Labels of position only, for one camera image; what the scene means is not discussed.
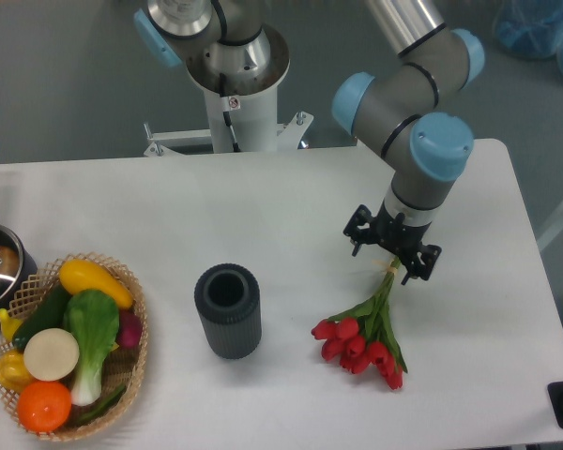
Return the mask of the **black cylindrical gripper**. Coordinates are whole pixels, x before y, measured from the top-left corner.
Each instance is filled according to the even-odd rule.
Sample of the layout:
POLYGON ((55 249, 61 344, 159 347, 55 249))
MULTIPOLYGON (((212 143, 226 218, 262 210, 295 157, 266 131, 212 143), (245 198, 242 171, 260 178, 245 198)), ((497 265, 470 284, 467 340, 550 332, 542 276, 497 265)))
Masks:
POLYGON ((404 222, 403 213, 392 217, 388 211, 380 210, 374 217, 370 209, 361 204, 342 233, 353 246, 353 256, 358 255, 362 246, 368 245, 380 245, 397 256, 406 270, 402 285, 415 278, 427 281, 441 254, 441 247, 421 243, 429 224, 415 227, 404 222))

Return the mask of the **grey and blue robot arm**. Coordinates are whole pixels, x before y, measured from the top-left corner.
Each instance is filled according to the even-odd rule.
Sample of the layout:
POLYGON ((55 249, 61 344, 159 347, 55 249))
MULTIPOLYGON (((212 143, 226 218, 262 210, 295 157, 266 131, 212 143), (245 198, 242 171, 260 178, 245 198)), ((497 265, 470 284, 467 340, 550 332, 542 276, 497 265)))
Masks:
MULTIPOLYGON (((447 28, 430 1, 367 5, 401 61, 387 80, 359 72, 332 101, 336 122, 394 171, 380 210, 359 207, 344 228, 355 248, 395 255, 408 278, 428 279, 440 255, 423 241, 474 147, 469 126, 438 110, 481 72, 471 33, 447 28)), ((217 153, 275 151, 277 88, 290 63, 282 35, 257 1, 146 1, 135 13, 141 39, 163 65, 184 65, 205 96, 217 153)))

